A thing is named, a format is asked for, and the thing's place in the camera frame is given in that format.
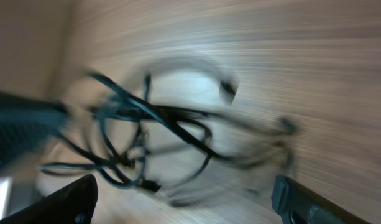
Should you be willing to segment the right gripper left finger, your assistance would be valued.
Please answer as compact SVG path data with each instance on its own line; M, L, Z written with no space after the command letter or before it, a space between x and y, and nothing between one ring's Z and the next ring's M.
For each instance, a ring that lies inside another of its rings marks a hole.
M66 185L49 196L0 220L0 224L90 224L98 201L92 174Z

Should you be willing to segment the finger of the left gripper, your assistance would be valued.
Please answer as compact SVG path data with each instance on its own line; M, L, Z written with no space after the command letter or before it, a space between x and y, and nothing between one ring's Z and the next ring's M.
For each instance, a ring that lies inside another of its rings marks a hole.
M39 144L68 119L65 106L0 92L0 162L10 162Z

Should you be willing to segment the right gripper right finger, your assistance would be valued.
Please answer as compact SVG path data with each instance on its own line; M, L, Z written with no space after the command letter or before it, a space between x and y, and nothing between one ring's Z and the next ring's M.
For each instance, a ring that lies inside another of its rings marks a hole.
M276 176L271 199L284 224L369 224L284 175Z

